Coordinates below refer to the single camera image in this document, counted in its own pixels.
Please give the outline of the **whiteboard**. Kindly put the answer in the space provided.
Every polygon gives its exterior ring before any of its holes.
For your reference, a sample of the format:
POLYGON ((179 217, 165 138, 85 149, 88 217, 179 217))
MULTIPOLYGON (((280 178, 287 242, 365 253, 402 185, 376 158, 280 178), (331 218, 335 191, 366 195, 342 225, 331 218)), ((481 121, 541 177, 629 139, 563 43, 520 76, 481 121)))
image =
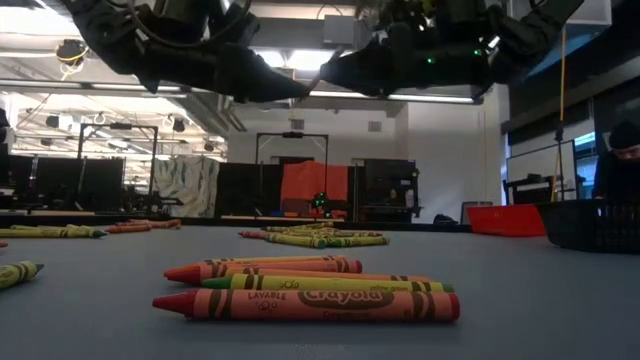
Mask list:
POLYGON ((574 141, 531 150, 523 154, 511 156, 506 161, 506 181, 522 180, 528 174, 563 177, 564 182, 575 180, 574 141))

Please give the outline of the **black aluminium table frame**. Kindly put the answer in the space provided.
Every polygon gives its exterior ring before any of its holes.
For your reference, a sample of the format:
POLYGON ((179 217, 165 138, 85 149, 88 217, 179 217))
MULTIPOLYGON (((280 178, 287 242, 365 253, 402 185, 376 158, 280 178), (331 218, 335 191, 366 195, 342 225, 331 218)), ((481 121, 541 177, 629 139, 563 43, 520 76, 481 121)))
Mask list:
MULTIPOLYGON (((134 216, 125 215, 26 215, 19 213, 0 213, 0 226, 10 225, 46 225, 61 226, 66 224, 106 226, 116 222, 124 222, 134 219, 134 216)), ((241 227, 263 228, 267 226, 293 226, 315 223, 314 219, 302 218, 256 218, 234 217, 225 218, 181 218, 183 225, 206 227, 241 227)), ((471 233, 470 225, 442 225, 424 223, 358 223, 333 220, 338 229, 344 230, 371 230, 371 231, 396 231, 396 232, 435 232, 435 233, 471 233)))

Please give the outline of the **blue-grey table mat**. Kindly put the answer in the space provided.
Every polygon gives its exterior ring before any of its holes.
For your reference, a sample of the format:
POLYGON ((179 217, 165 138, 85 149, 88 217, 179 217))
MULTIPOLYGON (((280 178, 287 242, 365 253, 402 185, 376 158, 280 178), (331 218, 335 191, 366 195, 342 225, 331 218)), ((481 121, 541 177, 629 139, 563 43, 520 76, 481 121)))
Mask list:
POLYGON ((0 291, 0 360, 640 360, 640 256, 543 238, 393 232, 346 248, 366 271, 453 285, 453 324, 194 322, 153 307, 166 270, 207 258, 299 256, 233 227, 18 239, 0 264, 42 264, 0 291))

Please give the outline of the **red crayon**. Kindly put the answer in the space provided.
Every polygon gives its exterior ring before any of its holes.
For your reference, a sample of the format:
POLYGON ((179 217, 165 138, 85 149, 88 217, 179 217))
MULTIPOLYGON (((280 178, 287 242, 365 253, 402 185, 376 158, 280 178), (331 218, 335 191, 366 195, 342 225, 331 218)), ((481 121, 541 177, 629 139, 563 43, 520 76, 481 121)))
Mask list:
POLYGON ((117 222, 116 226, 140 226, 140 225, 148 225, 152 229, 180 229, 182 227, 182 222, 180 219, 172 219, 166 221, 152 221, 147 219, 134 220, 130 219, 127 222, 117 222))
POLYGON ((378 291, 195 291, 158 297, 152 306, 192 319, 330 322, 455 322, 457 295, 378 291))

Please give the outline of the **black plastic basket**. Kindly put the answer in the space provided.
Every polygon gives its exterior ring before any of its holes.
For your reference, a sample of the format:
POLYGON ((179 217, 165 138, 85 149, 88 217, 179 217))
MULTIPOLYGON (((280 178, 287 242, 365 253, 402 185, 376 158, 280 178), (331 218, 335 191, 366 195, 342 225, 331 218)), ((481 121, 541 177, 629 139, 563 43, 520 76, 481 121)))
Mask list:
POLYGON ((570 200, 537 204, 548 240, 561 248, 640 254, 640 202, 570 200))

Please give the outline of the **black shelf cabinet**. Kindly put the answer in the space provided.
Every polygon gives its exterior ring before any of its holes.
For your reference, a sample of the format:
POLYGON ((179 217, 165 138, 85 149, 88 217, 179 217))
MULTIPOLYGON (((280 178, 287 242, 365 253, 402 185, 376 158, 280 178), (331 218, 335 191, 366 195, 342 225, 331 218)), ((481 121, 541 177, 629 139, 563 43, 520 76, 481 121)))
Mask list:
POLYGON ((414 161, 364 159, 357 174, 357 219, 360 222, 411 223, 419 218, 422 207, 418 198, 419 170, 414 161), (401 206, 384 203, 395 189, 401 206))

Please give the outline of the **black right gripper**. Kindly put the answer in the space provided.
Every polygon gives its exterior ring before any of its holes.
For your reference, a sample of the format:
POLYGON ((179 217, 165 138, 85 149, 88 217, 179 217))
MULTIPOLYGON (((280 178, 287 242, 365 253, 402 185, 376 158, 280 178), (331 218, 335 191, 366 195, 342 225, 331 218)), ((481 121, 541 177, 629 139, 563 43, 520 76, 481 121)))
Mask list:
POLYGON ((494 83, 489 42, 497 37, 500 7, 485 0, 394 0, 394 24, 350 55, 333 57, 319 77, 366 96, 399 89, 400 24, 409 30, 406 59, 417 88, 469 85, 479 96, 494 83))

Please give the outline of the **grey ceiling box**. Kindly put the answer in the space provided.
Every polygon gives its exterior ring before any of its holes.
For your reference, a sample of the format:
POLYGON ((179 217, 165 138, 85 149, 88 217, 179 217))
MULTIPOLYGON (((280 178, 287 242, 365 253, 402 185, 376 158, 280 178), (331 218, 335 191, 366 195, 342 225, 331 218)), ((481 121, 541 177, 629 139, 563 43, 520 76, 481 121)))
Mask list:
POLYGON ((325 48, 354 48, 357 40, 356 28, 357 21, 353 17, 325 15, 323 19, 323 46, 325 48))

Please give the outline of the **black partition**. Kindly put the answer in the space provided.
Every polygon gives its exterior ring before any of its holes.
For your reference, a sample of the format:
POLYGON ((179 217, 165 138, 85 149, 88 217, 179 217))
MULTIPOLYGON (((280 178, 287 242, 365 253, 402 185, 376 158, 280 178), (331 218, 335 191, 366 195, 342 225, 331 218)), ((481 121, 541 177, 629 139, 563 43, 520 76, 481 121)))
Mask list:
POLYGON ((215 217, 270 216, 280 212, 281 165, 221 163, 215 217))
POLYGON ((113 212, 124 169, 118 158, 0 155, 0 209, 113 212))

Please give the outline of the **blue window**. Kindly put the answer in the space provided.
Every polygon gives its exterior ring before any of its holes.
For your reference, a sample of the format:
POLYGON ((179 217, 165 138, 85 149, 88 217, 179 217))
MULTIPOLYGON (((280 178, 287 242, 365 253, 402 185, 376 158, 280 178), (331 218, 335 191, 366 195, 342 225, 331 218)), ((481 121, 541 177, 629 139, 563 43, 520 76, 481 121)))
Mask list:
POLYGON ((590 132, 575 138, 574 150, 578 197, 580 199, 590 199, 594 188, 598 161, 595 133, 590 132))

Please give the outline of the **grey panel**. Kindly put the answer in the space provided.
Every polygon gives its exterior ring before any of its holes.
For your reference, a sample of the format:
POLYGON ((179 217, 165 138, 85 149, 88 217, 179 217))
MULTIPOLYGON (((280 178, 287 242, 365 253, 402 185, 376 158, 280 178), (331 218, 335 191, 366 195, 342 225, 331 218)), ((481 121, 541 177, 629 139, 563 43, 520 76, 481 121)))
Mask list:
POLYGON ((461 213, 460 213, 460 224, 461 225, 470 225, 471 221, 469 219, 468 209, 474 207, 487 207, 492 206, 493 203, 491 201, 465 201, 461 204, 461 213))

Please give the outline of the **dark equipment desk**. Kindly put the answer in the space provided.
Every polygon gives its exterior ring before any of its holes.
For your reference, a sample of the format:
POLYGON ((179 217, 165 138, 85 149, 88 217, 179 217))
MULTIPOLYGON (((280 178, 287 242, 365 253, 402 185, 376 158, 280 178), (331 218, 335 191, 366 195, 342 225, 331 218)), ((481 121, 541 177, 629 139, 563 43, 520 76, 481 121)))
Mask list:
POLYGON ((522 180, 503 181, 507 205, 537 204, 552 201, 575 200, 586 179, 580 175, 564 182, 563 177, 528 174, 522 180))

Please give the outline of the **white patterned sheet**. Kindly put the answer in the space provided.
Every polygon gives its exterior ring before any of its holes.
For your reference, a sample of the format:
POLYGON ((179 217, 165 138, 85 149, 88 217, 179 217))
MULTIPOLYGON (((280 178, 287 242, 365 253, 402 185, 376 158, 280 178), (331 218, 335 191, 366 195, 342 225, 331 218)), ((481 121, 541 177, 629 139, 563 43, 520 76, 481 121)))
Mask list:
POLYGON ((155 160, 153 187, 161 197, 182 202, 168 207, 170 216, 213 218, 219 171, 218 161, 202 156, 155 160))

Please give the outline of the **red plastic basket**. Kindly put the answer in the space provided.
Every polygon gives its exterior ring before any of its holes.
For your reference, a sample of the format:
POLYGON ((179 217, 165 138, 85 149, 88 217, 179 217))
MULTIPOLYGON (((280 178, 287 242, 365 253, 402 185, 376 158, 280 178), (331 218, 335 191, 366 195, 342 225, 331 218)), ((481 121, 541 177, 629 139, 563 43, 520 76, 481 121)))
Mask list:
POLYGON ((467 209, 474 233, 504 237, 542 237, 546 229, 535 205, 477 206, 467 209))

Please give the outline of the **black frame stand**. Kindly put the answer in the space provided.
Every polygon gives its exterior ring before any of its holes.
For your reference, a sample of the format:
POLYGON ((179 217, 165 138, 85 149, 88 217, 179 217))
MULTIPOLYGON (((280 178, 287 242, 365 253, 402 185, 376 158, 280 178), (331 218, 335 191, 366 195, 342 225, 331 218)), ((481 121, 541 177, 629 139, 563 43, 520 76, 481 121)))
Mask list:
POLYGON ((263 136, 268 136, 268 137, 281 137, 281 138, 287 138, 287 139, 301 139, 304 137, 309 137, 309 138, 323 138, 325 141, 325 147, 324 147, 324 153, 325 153, 325 158, 324 158, 324 191, 327 195, 327 189, 328 189, 328 149, 329 149, 329 136, 326 134, 305 134, 304 132, 295 132, 295 131, 288 131, 288 132, 282 132, 282 133, 275 133, 275 132, 258 132, 256 134, 256 138, 255 138, 255 164, 259 166, 259 185, 258 185, 258 191, 259 191, 259 195, 262 196, 263 195, 263 175, 264 175, 264 163, 260 160, 260 151, 261 151, 261 142, 260 139, 263 136))
POLYGON ((139 129, 141 131, 143 131, 144 129, 149 129, 153 131, 153 140, 152 140, 152 153, 151 153, 151 168, 150 168, 150 184, 148 186, 148 194, 147 197, 151 198, 152 194, 153 194, 153 178, 154 178, 154 174, 155 174, 155 160, 156 160, 156 155, 157 155, 157 146, 158 146, 158 135, 159 135, 159 128, 157 126, 151 126, 151 125, 134 125, 131 123, 123 123, 123 122, 115 122, 115 123, 110 123, 110 124, 88 124, 88 123, 81 123, 80 124, 80 132, 79 132, 79 140, 78 140, 78 147, 77 147, 77 159, 80 160, 82 158, 82 154, 83 154, 83 146, 86 140, 89 139, 89 137, 85 136, 84 132, 85 129, 87 127, 91 127, 94 130, 97 130, 99 128, 103 128, 103 127, 108 127, 111 130, 117 130, 117 131, 125 131, 125 130, 133 130, 133 129, 139 129))

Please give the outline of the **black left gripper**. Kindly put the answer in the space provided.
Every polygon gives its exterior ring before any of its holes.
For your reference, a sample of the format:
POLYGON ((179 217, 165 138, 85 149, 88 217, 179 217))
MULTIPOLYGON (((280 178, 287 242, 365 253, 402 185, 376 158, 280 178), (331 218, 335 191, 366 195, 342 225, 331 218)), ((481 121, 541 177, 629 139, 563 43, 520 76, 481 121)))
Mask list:
POLYGON ((137 7, 137 30, 150 76, 266 103, 302 98, 308 87, 271 68, 248 48, 259 28, 252 0, 155 0, 137 7))

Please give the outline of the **orange cloth panel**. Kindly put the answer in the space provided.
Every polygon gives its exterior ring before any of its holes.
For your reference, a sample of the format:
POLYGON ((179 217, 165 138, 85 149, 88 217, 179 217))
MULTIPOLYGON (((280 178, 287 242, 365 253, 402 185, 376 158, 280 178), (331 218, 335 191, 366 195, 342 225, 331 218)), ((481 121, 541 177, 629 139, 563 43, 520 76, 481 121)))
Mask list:
POLYGON ((324 192, 330 200, 348 200, 348 167, 305 161, 283 167, 281 203, 286 200, 311 200, 324 192))

